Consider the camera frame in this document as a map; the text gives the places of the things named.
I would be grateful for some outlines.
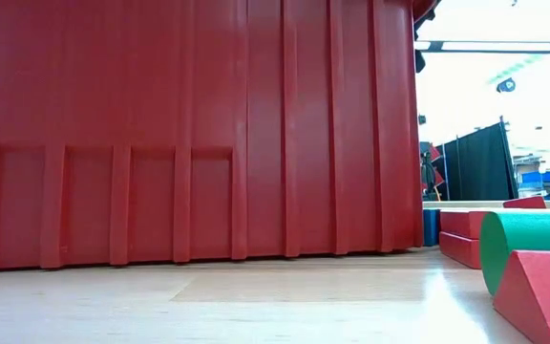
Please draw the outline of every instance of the red plastic bin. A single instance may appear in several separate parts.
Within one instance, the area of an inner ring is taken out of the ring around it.
[[[0,269],[420,247],[410,3],[0,1]]]

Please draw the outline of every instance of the blue container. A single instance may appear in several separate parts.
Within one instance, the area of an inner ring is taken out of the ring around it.
[[[523,183],[541,183],[542,182],[542,176],[540,175],[540,172],[529,172],[529,173],[523,173],[521,175],[521,180]]]
[[[424,209],[424,246],[438,245],[440,209]]]

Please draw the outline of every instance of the foam block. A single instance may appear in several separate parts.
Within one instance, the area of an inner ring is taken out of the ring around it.
[[[542,196],[506,201],[502,205],[505,208],[546,209],[546,203],[544,202]]]
[[[513,251],[494,307],[534,343],[550,343],[550,251]]]
[[[470,209],[442,209],[440,230],[468,239],[478,239],[486,211]]]
[[[424,246],[426,247],[438,244],[439,212],[438,209],[424,209]]]
[[[487,289],[496,294],[509,255],[515,249],[550,250],[550,209],[508,209],[485,214],[480,259]]]
[[[478,240],[460,237],[441,231],[438,235],[440,251],[457,262],[472,268],[481,269]]]

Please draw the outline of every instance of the blue box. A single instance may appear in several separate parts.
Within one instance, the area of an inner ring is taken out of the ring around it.
[[[440,232],[440,209],[424,209],[424,246],[438,245]]]
[[[521,175],[523,183],[550,183],[550,171],[549,172],[529,172]]]

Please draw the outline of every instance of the red triangular block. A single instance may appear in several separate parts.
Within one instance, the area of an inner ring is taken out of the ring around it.
[[[510,200],[502,205],[505,208],[519,209],[546,209],[546,203],[542,196],[526,197],[522,199]]]
[[[550,251],[513,251],[494,307],[535,343],[550,343]]]
[[[431,162],[435,162],[440,158],[440,152],[432,144],[430,144],[430,158],[432,159]]]

